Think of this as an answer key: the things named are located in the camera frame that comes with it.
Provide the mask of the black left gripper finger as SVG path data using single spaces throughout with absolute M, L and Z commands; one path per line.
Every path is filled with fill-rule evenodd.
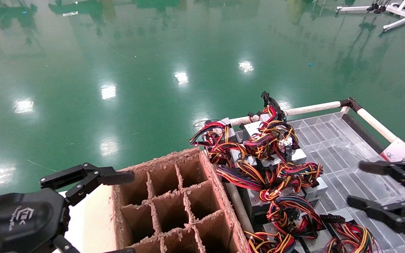
M 65 199 L 70 206 L 75 206 L 100 185 L 129 184 L 134 180 L 135 173 L 132 171 L 115 171 L 113 167 L 98 168 L 87 162 L 48 175 L 40 179 L 40 185 L 42 189 L 58 190 L 74 184 L 66 192 Z

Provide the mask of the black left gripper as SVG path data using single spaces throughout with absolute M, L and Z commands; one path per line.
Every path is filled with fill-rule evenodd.
M 80 253 L 64 236 L 69 221 L 69 205 L 52 189 L 0 195 L 0 253 Z

